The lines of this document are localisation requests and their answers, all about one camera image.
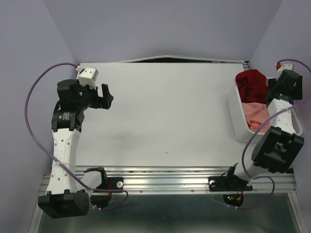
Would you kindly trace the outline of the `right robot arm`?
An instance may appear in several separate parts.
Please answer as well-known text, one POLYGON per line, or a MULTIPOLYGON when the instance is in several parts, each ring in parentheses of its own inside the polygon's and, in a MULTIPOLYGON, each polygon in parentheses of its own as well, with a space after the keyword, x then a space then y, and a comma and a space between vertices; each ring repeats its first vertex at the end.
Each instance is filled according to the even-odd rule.
POLYGON ((286 65, 278 69, 278 78, 269 79, 268 87, 269 128, 255 145, 250 164, 235 164, 216 179, 222 191, 252 190, 252 179, 285 173, 304 145, 292 122, 294 100, 302 99, 302 76, 286 65))

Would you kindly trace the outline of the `pink pleated skirt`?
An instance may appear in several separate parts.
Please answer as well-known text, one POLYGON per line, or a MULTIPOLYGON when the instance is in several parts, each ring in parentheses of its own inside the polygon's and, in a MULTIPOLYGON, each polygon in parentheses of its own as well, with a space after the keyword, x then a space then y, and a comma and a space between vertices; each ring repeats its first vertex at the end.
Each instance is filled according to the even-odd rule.
POLYGON ((245 119, 249 129, 256 132, 260 126, 270 117, 266 104, 242 103, 245 119))

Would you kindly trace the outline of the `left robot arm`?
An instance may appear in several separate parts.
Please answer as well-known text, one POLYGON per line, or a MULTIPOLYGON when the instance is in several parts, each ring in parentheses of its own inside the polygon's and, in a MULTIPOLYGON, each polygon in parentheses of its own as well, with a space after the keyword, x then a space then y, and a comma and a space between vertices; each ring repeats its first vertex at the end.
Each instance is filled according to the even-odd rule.
POLYGON ((74 175, 84 111, 87 108, 109 109, 113 100, 108 85, 101 87, 103 95, 99 96, 96 86, 81 85, 79 80, 64 80, 57 84, 59 100, 52 116, 56 159, 52 163, 46 194, 38 198, 38 206, 52 219, 85 216, 94 189, 104 191, 108 187, 102 167, 87 169, 81 180, 74 175))

